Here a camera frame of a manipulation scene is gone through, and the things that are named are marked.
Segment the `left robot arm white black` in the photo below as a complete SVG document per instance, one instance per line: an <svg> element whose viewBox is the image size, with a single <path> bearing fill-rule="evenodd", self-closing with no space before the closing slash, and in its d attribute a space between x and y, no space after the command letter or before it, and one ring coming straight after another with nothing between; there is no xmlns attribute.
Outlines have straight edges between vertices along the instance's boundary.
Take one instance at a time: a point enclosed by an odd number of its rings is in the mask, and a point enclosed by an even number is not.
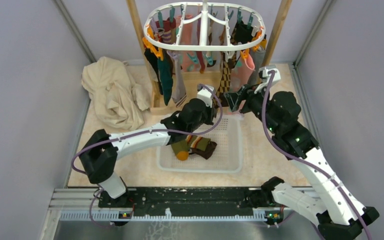
<svg viewBox="0 0 384 240"><path fill-rule="evenodd" d="M96 131L77 156L89 182L105 191L116 206L126 206L130 193L115 173L116 161L141 150L178 143L193 135L201 125L213 125L216 116L213 103L211 99L193 98L182 110L148 128L114 134L104 129Z"/></svg>

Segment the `grey sock with red stripes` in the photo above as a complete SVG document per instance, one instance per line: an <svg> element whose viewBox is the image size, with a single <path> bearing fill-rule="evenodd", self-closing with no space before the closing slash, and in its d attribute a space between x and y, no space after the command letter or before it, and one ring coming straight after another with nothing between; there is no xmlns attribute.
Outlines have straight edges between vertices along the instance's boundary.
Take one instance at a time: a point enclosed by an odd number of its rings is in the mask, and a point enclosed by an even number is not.
<svg viewBox="0 0 384 240"><path fill-rule="evenodd" d="M174 73L176 78L176 86L174 92L171 95L171 98L176 107L179 107L184 103L187 98L186 87L183 80L182 68L180 63L181 55L179 53L173 53L174 61Z"/></svg>

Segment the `brown yellow argyle sock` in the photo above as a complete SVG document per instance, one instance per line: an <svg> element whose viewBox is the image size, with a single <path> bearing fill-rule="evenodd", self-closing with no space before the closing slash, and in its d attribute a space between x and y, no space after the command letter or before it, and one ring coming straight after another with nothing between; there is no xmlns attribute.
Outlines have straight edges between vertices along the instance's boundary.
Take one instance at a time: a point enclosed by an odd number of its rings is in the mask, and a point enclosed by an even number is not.
<svg viewBox="0 0 384 240"><path fill-rule="evenodd" d="M216 96L219 98L222 107L228 107L228 101L226 100L224 93L229 92L231 85L231 75L232 69L234 68L234 61L229 59L228 61L223 61L221 64L221 79L219 87L216 91Z"/></svg>

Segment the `wooden hanger rack frame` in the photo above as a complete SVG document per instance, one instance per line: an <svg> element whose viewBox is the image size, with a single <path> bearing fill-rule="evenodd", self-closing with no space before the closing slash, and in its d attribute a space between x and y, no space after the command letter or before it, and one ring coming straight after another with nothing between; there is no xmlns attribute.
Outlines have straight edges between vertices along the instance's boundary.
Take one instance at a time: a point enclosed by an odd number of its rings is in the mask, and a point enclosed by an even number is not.
<svg viewBox="0 0 384 240"><path fill-rule="evenodd" d="M135 0L126 0L127 8L129 10L131 20L133 23L133 27L140 45L140 48L142 51L145 51L145 45L142 43L142 37L144 36L143 33L143 26L139 17L139 12L137 9L137 4ZM292 0L282 0L280 3L280 7L278 8L276 19L274 21L274 25L272 27L272 31L270 34L270 38L268 39L268 43L266 46L266 54L263 59L262 65L266 66L270 63L276 44L278 42L278 39L280 37L283 25L285 23L286 17L288 15L290 6L292 4ZM163 59L162 53L159 49L156 51L156 49L152 49L153 53L157 53L157 58ZM225 54L230 57L233 52L225 52ZM150 82L153 84L153 92L151 96L151 108L150 112L153 115L164 115L164 114L169 114L171 112L174 112L175 110L180 110L181 106L176 107L173 104L169 104L168 106L163 106L163 100L160 100L160 95L157 95L159 93L159 88L158 84L156 81L154 81L154 78L151 76L151 68L148 67L147 72L149 74ZM202 72L202 73L197 73L197 72L189 72L185 73L185 80L186 83L189 84L188 81L192 84L199 84L199 83L211 83L211 84L219 84L220 79L221 79L222 74L218 73L216 71L209 71L209 72Z"/></svg>

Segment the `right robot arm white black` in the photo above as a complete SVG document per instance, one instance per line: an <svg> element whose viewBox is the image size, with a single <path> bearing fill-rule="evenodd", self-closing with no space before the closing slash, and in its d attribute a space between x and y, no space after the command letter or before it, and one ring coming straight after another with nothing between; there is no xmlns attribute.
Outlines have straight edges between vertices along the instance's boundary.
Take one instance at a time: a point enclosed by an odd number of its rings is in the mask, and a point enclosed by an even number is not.
<svg viewBox="0 0 384 240"><path fill-rule="evenodd" d="M372 206L358 201L328 164L319 143L298 120L301 107L290 91L270 95L266 88L243 85L224 93L229 108L253 113L264 123L270 141L305 176L317 194L313 198L272 177L262 187L267 206L280 204L315 225L326 240L354 240L379 216Z"/></svg>

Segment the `green striped sock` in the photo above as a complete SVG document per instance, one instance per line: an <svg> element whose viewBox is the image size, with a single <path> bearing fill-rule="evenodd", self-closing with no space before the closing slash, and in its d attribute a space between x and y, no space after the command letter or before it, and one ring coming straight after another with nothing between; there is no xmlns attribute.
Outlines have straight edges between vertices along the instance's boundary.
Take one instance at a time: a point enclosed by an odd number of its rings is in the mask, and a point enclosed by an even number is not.
<svg viewBox="0 0 384 240"><path fill-rule="evenodd" d="M172 143L170 146L175 157L180 161L185 161L190 155L195 155L191 153L191 148L205 150L210 141L210 138L188 135L186 139Z"/></svg>

